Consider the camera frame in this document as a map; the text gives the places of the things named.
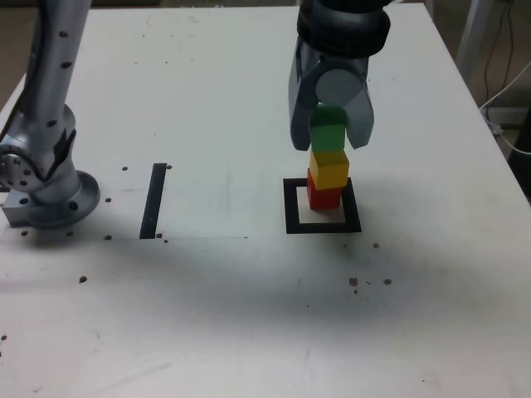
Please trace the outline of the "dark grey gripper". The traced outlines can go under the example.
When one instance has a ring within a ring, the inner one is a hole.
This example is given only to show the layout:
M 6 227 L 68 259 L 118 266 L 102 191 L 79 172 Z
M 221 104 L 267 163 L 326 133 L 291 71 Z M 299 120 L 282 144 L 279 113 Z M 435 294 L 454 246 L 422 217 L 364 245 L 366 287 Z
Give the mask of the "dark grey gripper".
M 318 79 L 316 67 L 332 69 Z M 353 149 L 366 146 L 373 131 L 374 113 L 368 94 L 368 58 L 349 59 L 319 52 L 301 41 L 296 44 L 288 83 L 290 136 L 296 150 L 310 146 L 310 118 L 317 105 L 334 109 L 342 119 Z

